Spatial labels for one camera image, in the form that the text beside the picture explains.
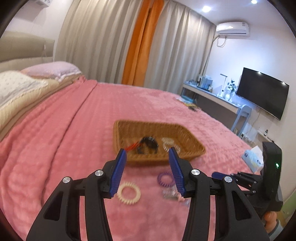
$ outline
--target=purple spiral hair tie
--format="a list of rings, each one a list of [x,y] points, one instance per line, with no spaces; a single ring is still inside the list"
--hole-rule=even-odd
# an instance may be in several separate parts
[[[162,178],[163,176],[170,176],[170,177],[172,178],[172,182],[171,182],[171,183],[165,183],[165,182],[163,182],[163,181],[161,180],[161,178]],[[161,186],[163,186],[163,187],[165,187],[165,188],[170,188],[170,187],[172,187],[172,186],[175,185],[174,176],[173,176],[173,174],[170,173],[170,172],[162,172],[162,173],[160,173],[160,174],[157,176],[157,182],[158,182],[159,185],[161,185]]]

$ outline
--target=wall-mounted white device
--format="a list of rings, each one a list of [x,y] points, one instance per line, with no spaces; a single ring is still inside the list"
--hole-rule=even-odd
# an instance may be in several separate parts
[[[32,0],[33,2],[37,3],[41,7],[49,7],[52,0]]]
[[[219,34],[219,36],[249,37],[250,26],[245,22],[221,23],[217,25],[216,32]]]

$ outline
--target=television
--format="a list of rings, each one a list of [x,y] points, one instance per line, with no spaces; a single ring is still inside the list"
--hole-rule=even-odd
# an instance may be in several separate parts
[[[258,71],[244,68],[237,95],[264,109],[278,120],[283,115],[289,85]]]

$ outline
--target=silver bolt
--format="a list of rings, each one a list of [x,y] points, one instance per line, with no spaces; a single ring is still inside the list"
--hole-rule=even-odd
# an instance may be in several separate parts
[[[63,178],[63,183],[68,183],[69,181],[71,181],[70,177],[64,177]]]
[[[200,174],[200,171],[197,170],[197,169],[192,169],[191,173],[192,173],[193,175],[196,175],[196,176],[197,176],[197,175]]]
[[[97,170],[94,174],[99,177],[102,176],[104,172],[102,170]]]
[[[230,183],[232,182],[232,178],[229,176],[224,177],[225,182]]]

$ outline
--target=orange curtain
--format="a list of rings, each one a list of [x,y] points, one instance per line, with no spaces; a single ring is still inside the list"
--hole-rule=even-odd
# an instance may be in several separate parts
[[[152,39],[164,0],[143,0],[124,66],[122,84],[144,86]]]

